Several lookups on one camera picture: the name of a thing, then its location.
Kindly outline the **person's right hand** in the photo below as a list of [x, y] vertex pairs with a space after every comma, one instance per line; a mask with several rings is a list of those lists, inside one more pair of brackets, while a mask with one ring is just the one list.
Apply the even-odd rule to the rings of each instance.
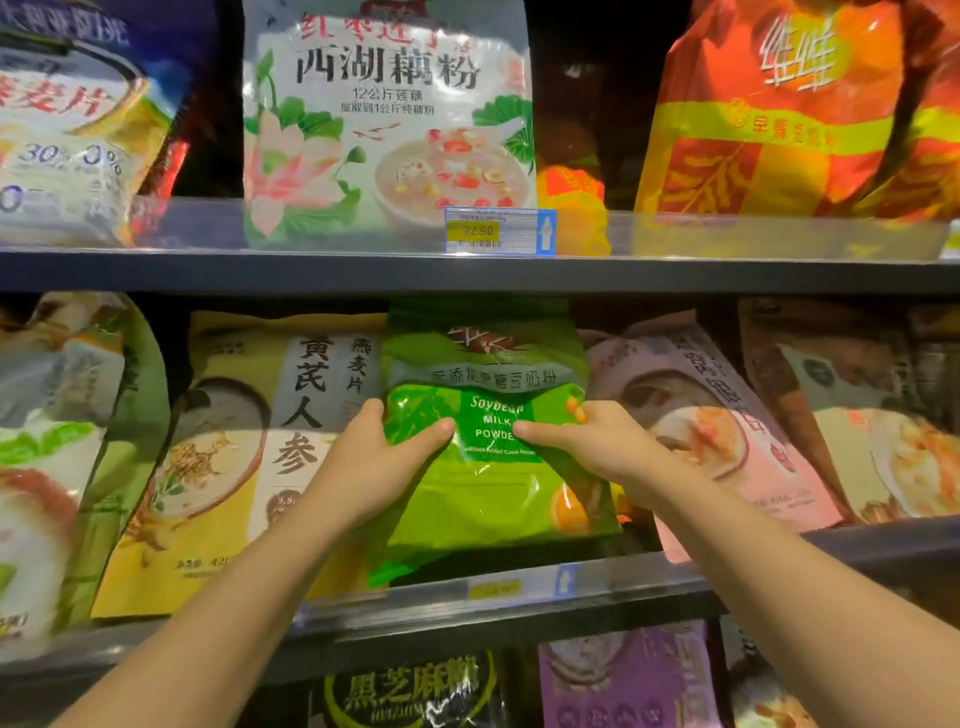
[[594, 476], [614, 482], [636, 505], [665, 511], [673, 476], [671, 453], [616, 401], [589, 400], [578, 409], [581, 426], [570, 454]]

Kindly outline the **person's left hand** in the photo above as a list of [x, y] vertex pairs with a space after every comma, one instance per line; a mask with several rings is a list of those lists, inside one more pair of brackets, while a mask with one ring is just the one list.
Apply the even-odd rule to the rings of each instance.
[[394, 480], [385, 472], [388, 443], [379, 398], [364, 402], [335, 439], [298, 505], [328, 528], [345, 531], [363, 524], [393, 504], [415, 481]]

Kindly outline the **green milk powder bag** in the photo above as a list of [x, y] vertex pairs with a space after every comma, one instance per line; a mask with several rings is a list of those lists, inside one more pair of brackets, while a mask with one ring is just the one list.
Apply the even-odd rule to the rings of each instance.
[[445, 418], [455, 430], [370, 523], [371, 586], [454, 552], [620, 533], [607, 481], [513, 432], [579, 421], [589, 362], [566, 300], [397, 298], [381, 344], [387, 441]]

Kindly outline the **person's right forearm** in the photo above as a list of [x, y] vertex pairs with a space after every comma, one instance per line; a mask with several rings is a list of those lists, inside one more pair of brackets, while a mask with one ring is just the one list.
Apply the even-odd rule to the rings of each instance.
[[665, 455], [622, 476], [819, 728], [960, 728], [960, 631]]

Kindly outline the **dark metal shelf board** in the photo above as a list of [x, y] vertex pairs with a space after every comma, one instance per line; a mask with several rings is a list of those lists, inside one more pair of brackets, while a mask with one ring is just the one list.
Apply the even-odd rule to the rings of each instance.
[[[810, 542], [888, 587], [960, 585], [960, 516], [813, 532]], [[661, 552], [548, 564], [304, 604], [262, 674], [266, 685], [727, 612], [690, 563]]]
[[456, 251], [443, 231], [380, 230], [255, 249], [241, 200], [175, 198], [132, 248], [12, 245], [0, 293], [93, 289], [238, 296], [960, 294], [949, 223], [610, 213], [610, 253]]

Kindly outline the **pink cereal bag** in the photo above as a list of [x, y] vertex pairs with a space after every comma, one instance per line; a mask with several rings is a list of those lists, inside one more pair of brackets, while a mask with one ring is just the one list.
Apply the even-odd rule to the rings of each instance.
[[842, 523], [826, 483], [694, 310], [640, 321], [619, 335], [578, 334], [590, 399], [618, 402], [678, 458], [795, 531]]

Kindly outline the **yellow oatmeal bag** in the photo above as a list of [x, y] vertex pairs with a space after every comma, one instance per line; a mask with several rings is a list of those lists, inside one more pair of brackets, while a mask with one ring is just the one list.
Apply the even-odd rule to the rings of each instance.
[[108, 559], [94, 620], [175, 613], [297, 502], [336, 437], [381, 393], [386, 320], [192, 314], [193, 379]]

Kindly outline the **blue and yellow price tag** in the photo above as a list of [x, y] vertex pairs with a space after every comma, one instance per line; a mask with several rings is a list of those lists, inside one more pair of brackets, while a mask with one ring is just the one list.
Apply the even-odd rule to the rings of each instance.
[[443, 215], [448, 254], [524, 258], [557, 255], [556, 210], [449, 206]]

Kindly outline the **black sesame food bag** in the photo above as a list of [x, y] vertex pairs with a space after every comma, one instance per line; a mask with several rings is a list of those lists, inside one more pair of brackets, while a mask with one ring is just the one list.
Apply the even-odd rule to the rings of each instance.
[[308, 728], [511, 728], [491, 651], [327, 675]]

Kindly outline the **purple food bag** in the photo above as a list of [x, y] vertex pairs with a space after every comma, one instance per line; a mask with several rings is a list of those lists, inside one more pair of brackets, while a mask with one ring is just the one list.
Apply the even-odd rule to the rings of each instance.
[[724, 728], [704, 620], [543, 643], [544, 728]]

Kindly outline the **brown and cream food bag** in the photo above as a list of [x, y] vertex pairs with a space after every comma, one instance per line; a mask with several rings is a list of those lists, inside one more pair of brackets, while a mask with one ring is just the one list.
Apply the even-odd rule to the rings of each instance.
[[960, 346], [823, 298], [743, 297], [738, 317], [750, 384], [849, 520], [960, 515]]

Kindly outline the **white lotus print bag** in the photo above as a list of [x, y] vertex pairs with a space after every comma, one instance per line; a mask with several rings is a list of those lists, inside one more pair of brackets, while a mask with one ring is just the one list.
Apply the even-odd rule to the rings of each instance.
[[255, 250], [534, 209], [524, 0], [243, 0]]

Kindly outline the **dark bag with bowl picture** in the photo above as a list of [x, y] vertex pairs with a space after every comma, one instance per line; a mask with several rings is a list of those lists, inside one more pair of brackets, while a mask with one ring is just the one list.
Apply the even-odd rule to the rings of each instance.
[[818, 728], [731, 614], [719, 619], [734, 728]]

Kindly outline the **orange and yellow cereal bag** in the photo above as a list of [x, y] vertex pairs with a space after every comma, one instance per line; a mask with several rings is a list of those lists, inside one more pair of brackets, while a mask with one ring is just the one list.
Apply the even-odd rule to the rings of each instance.
[[960, 217], [960, 0], [694, 0], [634, 210]]

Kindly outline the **blue and yellow oat bag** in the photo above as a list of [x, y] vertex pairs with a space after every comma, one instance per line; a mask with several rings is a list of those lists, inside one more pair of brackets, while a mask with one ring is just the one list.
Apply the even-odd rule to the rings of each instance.
[[216, 0], [0, 0], [0, 241], [132, 246]]

